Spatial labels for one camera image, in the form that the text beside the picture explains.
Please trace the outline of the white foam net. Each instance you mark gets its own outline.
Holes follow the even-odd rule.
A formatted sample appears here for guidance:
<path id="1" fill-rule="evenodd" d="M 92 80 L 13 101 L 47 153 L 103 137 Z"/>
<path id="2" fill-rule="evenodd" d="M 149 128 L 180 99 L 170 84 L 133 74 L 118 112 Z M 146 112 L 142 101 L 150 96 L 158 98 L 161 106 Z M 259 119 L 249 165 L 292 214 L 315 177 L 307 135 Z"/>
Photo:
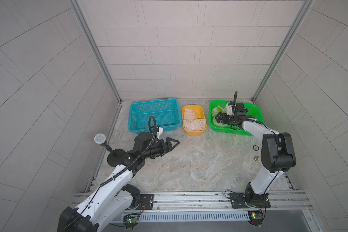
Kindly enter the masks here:
<path id="1" fill-rule="evenodd" d="M 228 126 L 228 124 L 224 124 L 224 123 L 219 123 L 219 122 L 217 122 L 216 118 L 213 118 L 213 119 L 212 119 L 212 124 L 213 124 L 214 126 L 217 126 L 217 127 L 227 127 L 227 126 Z"/>
<path id="2" fill-rule="evenodd" d="M 224 109 L 220 106 L 214 107 L 211 111 L 212 117 L 216 117 L 218 113 L 223 113 Z"/>
<path id="3" fill-rule="evenodd" d="M 233 106 L 227 103 L 226 106 L 223 108 L 223 113 L 227 114 L 228 116 L 231 116 L 233 114 Z"/>

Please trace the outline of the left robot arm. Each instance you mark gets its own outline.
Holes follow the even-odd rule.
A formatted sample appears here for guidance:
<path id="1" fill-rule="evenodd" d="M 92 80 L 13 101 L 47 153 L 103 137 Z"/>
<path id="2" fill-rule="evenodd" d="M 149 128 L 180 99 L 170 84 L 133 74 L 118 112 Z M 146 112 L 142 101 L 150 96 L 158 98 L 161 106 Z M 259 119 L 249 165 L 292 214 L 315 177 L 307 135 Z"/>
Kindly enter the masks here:
<path id="1" fill-rule="evenodd" d="M 146 159 L 162 157 L 175 148 L 172 142 L 180 143 L 169 137 L 159 138 L 162 128 L 157 126 L 154 116 L 148 119 L 148 129 L 136 136 L 130 151 L 113 150 L 107 144 L 106 135 L 95 135 L 94 142 L 109 152 L 108 164 L 114 170 L 86 200 L 61 213 L 58 232 L 101 232 L 122 211 L 138 207 L 141 191 L 129 184 L 130 180 L 145 165 Z"/>

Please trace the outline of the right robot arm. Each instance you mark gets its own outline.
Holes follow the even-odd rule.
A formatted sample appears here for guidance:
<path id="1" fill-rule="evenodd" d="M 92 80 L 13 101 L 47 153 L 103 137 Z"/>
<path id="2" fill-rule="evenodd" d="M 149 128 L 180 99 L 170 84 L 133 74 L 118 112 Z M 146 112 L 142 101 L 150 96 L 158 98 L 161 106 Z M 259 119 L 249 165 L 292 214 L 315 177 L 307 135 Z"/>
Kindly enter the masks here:
<path id="1" fill-rule="evenodd" d="M 248 115 L 244 103 L 237 102 L 238 92 L 228 103 L 227 112 L 218 113 L 215 120 L 226 124 L 232 130 L 245 130 L 262 142 L 262 168 L 257 176 L 248 183 L 243 195 L 230 197 L 232 200 L 241 200 L 247 207 L 270 207 L 267 196 L 270 186 L 290 168 L 296 165 L 296 156 L 292 137 L 287 132 L 273 130 L 255 117 Z"/>

